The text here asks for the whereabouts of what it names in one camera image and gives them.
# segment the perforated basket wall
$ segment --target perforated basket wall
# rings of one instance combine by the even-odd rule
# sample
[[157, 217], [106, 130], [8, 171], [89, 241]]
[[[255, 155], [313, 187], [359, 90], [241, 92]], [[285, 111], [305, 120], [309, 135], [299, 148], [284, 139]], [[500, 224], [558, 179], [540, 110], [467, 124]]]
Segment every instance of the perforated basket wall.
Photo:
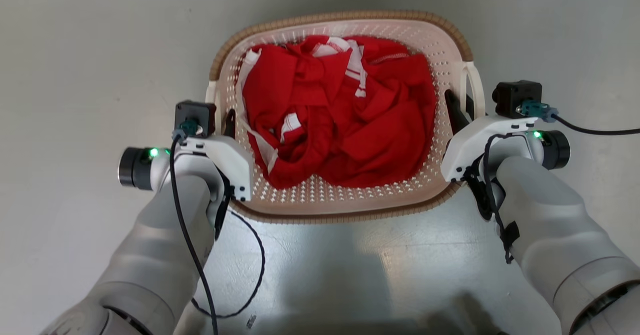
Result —
[[[475, 84], [471, 82], [476, 115], [484, 115], [485, 100], [467, 42], [452, 23], [435, 14], [352, 11], [290, 18], [242, 30], [222, 46], [211, 67], [207, 100], [217, 105], [216, 119], [222, 119], [240, 101], [234, 87], [249, 48], [265, 43], [299, 42], [314, 34], [393, 39], [427, 57], [438, 96], [434, 138], [427, 161], [409, 180], [364, 189], [333, 186], [314, 175], [295, 187], [278, 190], [255, 166], [251, 201], [234, 201], [230, 206], [240, 214], [269, 223], [345, 223], [415, 214], [450, 198], [459, 185], [445, 181], [440, 174], [442, 157], [452, 136], [444, 92], [452, 89], [456, 95], [466, 94], [469, 75], [477, 78]], [[236, 127], [235, 136], [253, 154], [242, 126]]]

